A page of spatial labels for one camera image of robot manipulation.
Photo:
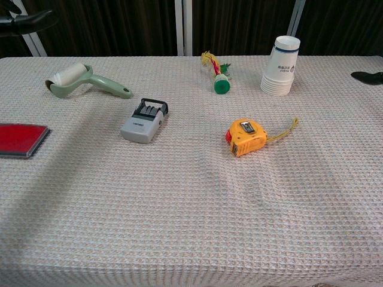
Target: waffle-textured tablecloth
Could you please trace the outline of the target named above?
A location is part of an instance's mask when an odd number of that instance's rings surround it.
[[[48,125],[28,160],[0,159],[0,286],[383,286],[381,57],[300,56],[290,94],[260,90],[267,56],[221,57],[228,94],[199,57],[0,60],[0,122]],[[81,61],[132,89],[44,80]],[[142,97],[169,104],[149,144],[119,128]],[[248,117],[278,142],[235,158]]]

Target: lint roller handle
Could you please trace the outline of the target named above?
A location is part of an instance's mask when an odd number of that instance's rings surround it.
[[[132,96],[132,92],[127,87],[124,87],[115,81],[99,75],[92,75],[87,82],[98,86],[101,89],[108,91],[109,93],[112,93],[122,99],[128,99]]]

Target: yellow tape measure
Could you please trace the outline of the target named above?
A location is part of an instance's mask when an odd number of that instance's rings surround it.
[[[267,142],[283,138],[295,129],[297,124],[298,118],[295,118],[286,132],[270,138],[267,131],[259,123],[248,118],[241,118],[232,123],[226,133],[226,140],[230,143],[230,150],[233,154],[240,157],[248,152],[263,148]]]

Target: dark curtain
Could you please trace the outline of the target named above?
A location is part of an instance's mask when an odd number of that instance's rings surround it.
[[[383,55],[383,1],[307,0],[296,37],[301,55]]]
[[[9,16],[9,12],[0,6],[0,16]],[[0,38],[0,58],[31,56],[31,52],[22,36]]]
[[[57,25],[38,32],[48,56],[177,55],[174,0],[24,1],[29,14],[52,8]]]
[[[193,0],[193,55],[270,54],[295,0]]]

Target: yellow strap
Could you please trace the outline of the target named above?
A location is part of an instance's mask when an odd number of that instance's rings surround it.
[[[294,118],[293,119],[293,123],[291,124],[291,127],[284,133],[281,133],[280,135],[278,136],[272,136],[271,138],[267,138],[266,139],[266,142],[273,142],[273,141],[276,141],[278,139],[281,139],[283,138],[284,136],[287,136],[289,133],[291,133],[293,131],[293,129],[295,129],[295,127],[297,126],[298,124],[298,118]]]

